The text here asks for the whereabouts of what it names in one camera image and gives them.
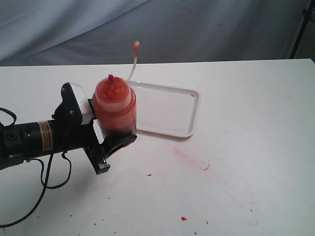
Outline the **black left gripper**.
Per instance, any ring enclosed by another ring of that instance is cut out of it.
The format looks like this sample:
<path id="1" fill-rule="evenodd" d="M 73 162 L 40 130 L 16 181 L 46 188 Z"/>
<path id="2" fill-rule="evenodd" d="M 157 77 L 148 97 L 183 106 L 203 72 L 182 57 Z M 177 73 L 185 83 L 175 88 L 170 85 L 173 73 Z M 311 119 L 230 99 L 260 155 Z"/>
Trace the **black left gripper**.
<path id="1" fill-rule="evenodd" d="M 125 133 L 119 136 L 107 136 L 100 144 L 94 130 L 95 113 L 93 107 L 92 110 L 93 118 L 87 125 L 75 126 L 62 117 L 61 104 L 56 108 L 52 115 L 54 151 L 61 152 L 82 148 L 95 173 L 99 175 L 107 172 L 110 168 L 105 157 L 109 157 L 119 149 L 135 142 L 137 135 Z"/>

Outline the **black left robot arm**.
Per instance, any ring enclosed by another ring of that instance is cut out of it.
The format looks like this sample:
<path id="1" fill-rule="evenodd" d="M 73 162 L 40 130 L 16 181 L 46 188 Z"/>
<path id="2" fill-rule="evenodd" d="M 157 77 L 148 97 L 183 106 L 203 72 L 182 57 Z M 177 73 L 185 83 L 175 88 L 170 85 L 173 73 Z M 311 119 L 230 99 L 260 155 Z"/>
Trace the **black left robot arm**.
<path id="1" fill-rule="evenodd" d="M 22 164 L 35 157 L 82 148 L 96 174 L 108 171 L 106 159 L 133 143 L 137 136 L 125 133 L 107 136 L 99 143 L 94 130 L 94 116 L 82 124 L 82 114 L 75 101 L 63 100 L 52 120 L 12 124 L 0 127 L 0 168 Z"/>

